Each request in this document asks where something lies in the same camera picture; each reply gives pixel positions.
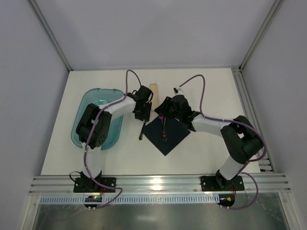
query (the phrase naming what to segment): purple cable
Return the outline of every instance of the purple cable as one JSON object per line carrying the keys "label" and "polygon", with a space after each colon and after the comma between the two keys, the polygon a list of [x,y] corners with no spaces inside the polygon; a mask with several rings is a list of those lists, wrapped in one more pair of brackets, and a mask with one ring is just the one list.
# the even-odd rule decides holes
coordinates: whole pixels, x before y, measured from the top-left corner
{"label": "purple cable", "polygon": [[258,185],[257,185],[256,180],[255,180],[249,173],[242,172],[242,170],[245,169],[245,167],[248,165],[249,162],[260,161],[262,158],[264,158],[265,154],[267,153],[267,144],[266,144],[264,138],[261,136],[261,134],[260,134],[257,130],[255,130],[253,127],[251,127],[251,126],[249,126],[249,125],[246,125],[246,124],[244,124],[244,123],[242,123],[242,122],[239,122],[239,121],[228,120],[228,119],[227,119],[227,120],[224,120],[224,119],[220,119],[220,118],[214,118],[214,117],[210,117],[210,116],[205,116],[205,114],[202,112],[202,107],[201,107],[201,106],[202,106],[202,100],[203,100],[204,93],[205,93],[205,86],[206,86],[206,79],[205,79],[205,77],[204,77],[202,74],[197,74],[197,75],[195,75],[195,76],[189,78],[188,80],[186,80],[186,81],[185,81],[184,83],[182,83],[181,85],[179,85],[179,87],[182,87],[183,85],[185,85],[186,83],[188,83],[190,80],[192,80],[192,79],[195,78],[195,77],[201,77],[202,80],[203,80],[203,87],[202,87],[202,92],[201,92],[201,102],[200,102],[200,113],[201,113],[201,115],[202,115],[204,118],[206,118],[206,119],[208,119],[208,120],[212,120],[212,121],[234,123],[234,124],[241,125],[241,126],[244,126],[244,127],[246,127],[246,128],[249,128],[250,130],[252,130],[252,131],[256,134],[256,136],[260,139],[260,141],[261,141],[262,144],[263,144],[263,148],[264,148],[264,149],[263,149],[263,154],[262,154],[260,157],[254,159],[254,160],[249,160],[249,161],[247,161],[246,164],[244,164],[243,167],[239,170],[239,173],[246,174],[246,175],[249,176],[249,177],[253,180],[253,182],[255,183],[255,186],[256,186],[256,195],[255,195],[255,198],[253,199],[253,201],[252,201],[251,203],[249,203],[249,204],[246,205],[246,206],[243,206],[243,207],[233,207],[233,208],[229,208],[229,210],[242,210],[242,209],[245,209],[245,208],[247,208],[247,207],[250,207],[250,206],[256,201],[256,199],[257,199],[257,197],[258,197],[258,193],[259,193]]}
{"label": "purple cable", "polygon": [[86,163],[87,147],[88,147],[88,144],[89,144],[89,142],[90,142],[90,140],[91,140],[91,137],[92,137],[92,135],[93,135],[94,129],[95,129],[95,127],[96,127],[96,124],[97,124],[98,119],[99,119],[100,115],[102,114],[102,112],[103,112],[104,110],[106,110],[108,107],[113,106],[113,105],[115,105],[115,104],[118,104],[118,103],[120,103],[120,102],[122,102],[122,101],[124,101],[124,100],[126,99],[127,93],[128,93],[128,73],[129,73],[129,72],[134,73],[134,75],[137,77],[137,79],[138,79],[138,81],[139,81],[139,83],[140,83],[140,86],[142,85],[142,84],[141,84],[141,81],[140,81],[140,79],[139,79],[139,77],[138,77],[138,75],[137,75],[133,70],[128,69],[128,70],[126,71],[126,93],[125,93],[125,95],[124,95],[124,98],[121,99],[120,101],[112,102],[111,104],[109,104],[108,106],[105,106],[103,109],[101,109],[101,110],[99,111],[99,113],[97,114],[97,116],[96,116],[96,118],[95,118],[93,127],[92,127],[92,129],[91,129],[90,134],[88,135],[88,138],[87,138],[87,141],[86,141],[86,144],[85,144],[85,151],[84,151],[83,162],[84,162],[85,169],[86,169],[87,173],[89,174],[90,178],[92,179],[92,181],[94,181],[97,185],[99,185],[99,186],[101,186],[101,187],[103,187],[103,188],[119,190],[119,193],[118,193],[114,198],[112,198],[110,201],[106,202],[105,204],[103,204],[103,205],[101,205],[101,206],[98,206],[96,209],[99,209],[99,208],[103,208],[103,207],[108,206],[108,205],[109,205],[110,203],[112,203],[117,197],[119,197],[119,195],[122,193],[123,189],[120,188],[120,187],[115,187],[115,188],[114,188],[114,187],[109,187],[109,186],[103,185],[103,184],[99,183],[97,180],[95,180],[95,178],[92,176],[92,173],[91,173],[91,171],[89,170],[89,168],[88,168],[88,166],[87,166],[87,163]]}
{"label": "purple cable", "polygon": [[249,177],[253,180],[253,182],[254,182],[254,184],[255,184],[255,186],[256,186],[256,195],[255,195],[254,199],[252,200],[252,202],[250,202],[248,205],[245,205],[245,206],[243,206],[243,207],[229,207],[229,208],[228,208],[229,210],[239,211],[239,210],[243,210],[243,209],[245,209],[245,208],[248,208],[248,207],[252,206],[252,205],[255,203],[255,201],[256,201],[256,199],[257,199],[257,197],[258,197],[258,194],[259,194],[258,184],[257,184],[256,180],[254,179],[254,177],[252,177],[252,176],[251,176],[249,173],[247,173],[247,172],[241,172],[241,173],[242,173],[242,174],[245,174],[245,175],[247,175],[247,176],[249,176]]}

